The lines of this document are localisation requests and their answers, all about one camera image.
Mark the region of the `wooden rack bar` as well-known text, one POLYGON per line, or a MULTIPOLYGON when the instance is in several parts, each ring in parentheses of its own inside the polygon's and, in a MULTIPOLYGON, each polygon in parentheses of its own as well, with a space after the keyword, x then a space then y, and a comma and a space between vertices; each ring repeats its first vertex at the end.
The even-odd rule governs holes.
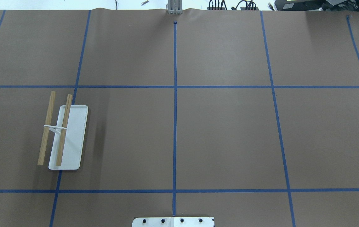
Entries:
POLYGON ((63 115, 62 128, 60 130, 60 143, 58 146, 56 166, 61 166, 61 164, 62 164, 64 145, 65 145, 65 140, 66 140, 67 126, 68 126, 68 120, 69 120, 69 116, 70 116, 70 108, 71 108, 72 100, 73 100, 73 95, 68 94, 66 105, 65 105, 65 111, 64 111, 64 115, 63 115))
POLYGON ((39 157, 37 160, 37 165, 39 165, 39 166, 44 165, 45 153, 46 153, 48 137, 49 137, 49 125, 51 124, 51 120, 52 120, 52 116, 53 116, 55 97, 56 97, 56 92, 51 91, 49 103, 48 103, 48 107, 47 107, 46 119, 45 119, 45 123, 43 126, 43 134, 42 134, 42 139, 41 139, 41 144, 40 144, 39 157))

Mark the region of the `wooden rack bar left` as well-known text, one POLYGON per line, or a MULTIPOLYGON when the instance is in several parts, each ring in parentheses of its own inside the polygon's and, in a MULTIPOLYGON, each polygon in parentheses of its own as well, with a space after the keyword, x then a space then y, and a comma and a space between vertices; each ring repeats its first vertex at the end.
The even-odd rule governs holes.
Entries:
POLYGON ((51 91, 49 103, 48 103, 48 107, 47 107, 46 119, 45 119, 45 123, 43 126, 43 134, 42 134, 42 139, 41 139, 41 144, 40 144, 39 157, 37 160, 37 165, 39 165, 39 166, 44 165, 45 153, 46 153, 48 137, 49 137, 49 125, 51 124, 51 120, 52 120, 52 116, 53 116, 55 97, 56 97, 56 92, 51 91))

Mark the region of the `wooden rack bar right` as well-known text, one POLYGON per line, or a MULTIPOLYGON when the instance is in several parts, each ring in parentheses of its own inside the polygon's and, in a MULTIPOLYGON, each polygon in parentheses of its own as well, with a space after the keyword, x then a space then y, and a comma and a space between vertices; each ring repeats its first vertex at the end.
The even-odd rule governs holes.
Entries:
POLYGON ((64 115, 63 115, 62 128, 60 130, 60 143, 58 146, 56 166, 61 166, 61 164, 62 164, 64 145, 65 145, 65 140, 66 140, 67 126, 68 126, 68 120, 69 120, 69 116, 70 116, 70 108, 71 108, 72 100, 73 100, 73 95, 68 94, 66 105, 65 105, 65 111, 64 111, 64 115))

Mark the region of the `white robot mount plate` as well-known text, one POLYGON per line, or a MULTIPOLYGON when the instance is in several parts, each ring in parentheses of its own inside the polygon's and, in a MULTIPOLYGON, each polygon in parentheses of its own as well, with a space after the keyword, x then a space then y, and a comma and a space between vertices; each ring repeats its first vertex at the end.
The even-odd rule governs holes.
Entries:
POLYGON ((139 217, 132 227, 214 227, 213 217, 139 217))

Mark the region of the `white towel rack base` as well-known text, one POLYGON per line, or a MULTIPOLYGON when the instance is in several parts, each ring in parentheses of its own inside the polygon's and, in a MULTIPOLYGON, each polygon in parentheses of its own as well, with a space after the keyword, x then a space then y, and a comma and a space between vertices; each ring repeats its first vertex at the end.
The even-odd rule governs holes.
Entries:
POLYGON ((50 154, 48 169, 50 170, 68 170, 76 171, 80 168, 85 130, 88 116, 88 106, 72 105, 68 124, 63 126, 63 118, 65 113, 65 105, 60 106, 57 125, 50 126, 50 131, 54 132, 53 145, 50 154), (62 154, 61 165, 57 166, 57 154, 60 144, 60 133, 63 128, 67 129, 65 143, 62 154))

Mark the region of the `aluminium frame post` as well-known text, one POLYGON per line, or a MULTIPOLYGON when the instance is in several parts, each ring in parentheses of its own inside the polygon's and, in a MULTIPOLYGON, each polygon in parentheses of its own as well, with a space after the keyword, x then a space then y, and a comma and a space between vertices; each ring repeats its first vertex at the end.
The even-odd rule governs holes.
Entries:
POLYGON ((168 0, 167 12, 169 15, 180 15, 183 13, 182 0, 168 0))

